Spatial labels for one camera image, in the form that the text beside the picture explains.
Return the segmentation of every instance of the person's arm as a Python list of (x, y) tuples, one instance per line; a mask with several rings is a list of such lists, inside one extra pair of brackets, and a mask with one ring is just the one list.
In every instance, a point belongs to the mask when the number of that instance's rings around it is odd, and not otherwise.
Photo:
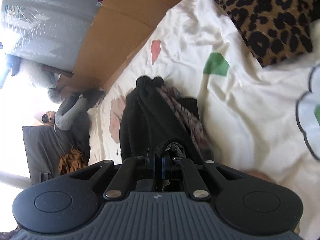
[(64, 115), (61, 114), (63, 111), (63, 107), (60, 107), (55, 115), (55, 125), (64, 131), (68, 131), (71, 129), (73, 120), (78, 116), (78, 114), (82, 111), (85, 111), (87, 108), (88, 100), (86, 98), (79, 98), (77, 102), (69, 111), (67, 111)]

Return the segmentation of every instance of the plastic storage container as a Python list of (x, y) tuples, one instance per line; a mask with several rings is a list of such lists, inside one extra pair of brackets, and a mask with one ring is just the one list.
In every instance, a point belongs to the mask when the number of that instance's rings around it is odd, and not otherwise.
[(1, 42), (7, 54), (72, 71), (97, 0), (3, 0)]

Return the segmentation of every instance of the leopard print pillow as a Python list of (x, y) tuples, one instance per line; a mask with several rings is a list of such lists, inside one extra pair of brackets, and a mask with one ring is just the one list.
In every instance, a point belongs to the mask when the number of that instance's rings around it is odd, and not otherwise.
[(230, 16), (261, 66), (312, 52), (315, 0), (214, 0)]

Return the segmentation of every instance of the white bed sheet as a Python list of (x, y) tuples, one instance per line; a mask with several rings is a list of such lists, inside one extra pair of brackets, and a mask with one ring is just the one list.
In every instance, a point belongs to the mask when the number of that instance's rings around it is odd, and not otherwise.
[[(119, 143), (109, 130), (117, 129), (114, 118), (121, 118), (123, 96), (139, 76), (160, 75), (183, 95), (198, 99), (204, 128), (219, 148), (218, 161), (239, 170), (258, 169), (300, 196), (300, 235), (317, 240), (320, 95), (301, 96), (320, 93), (320, 68), (314, 68), (320, 62), (320, 22), (313, 23), (311, 34), (312, 53), (262, 69), (217, 4), (181, 1), (167, 12), (103, 102), (90, 110), (89, 163), (121, 163)], [(161, 51), (152, 64), (150, 48), (159, 41), (155, 51)]]

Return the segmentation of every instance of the gray ribbed panel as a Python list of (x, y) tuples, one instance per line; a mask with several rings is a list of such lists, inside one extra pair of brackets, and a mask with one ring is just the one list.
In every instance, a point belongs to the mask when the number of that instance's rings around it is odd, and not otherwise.
[(42, 236), (21, 230), (12, 240), (267, 240), (300, 239), (292, 232), (248, 236), (229, 228), (208, 203), (188, 199), (184, 192), (131, 192), (107, 203), (92, 223), (73, 233)]

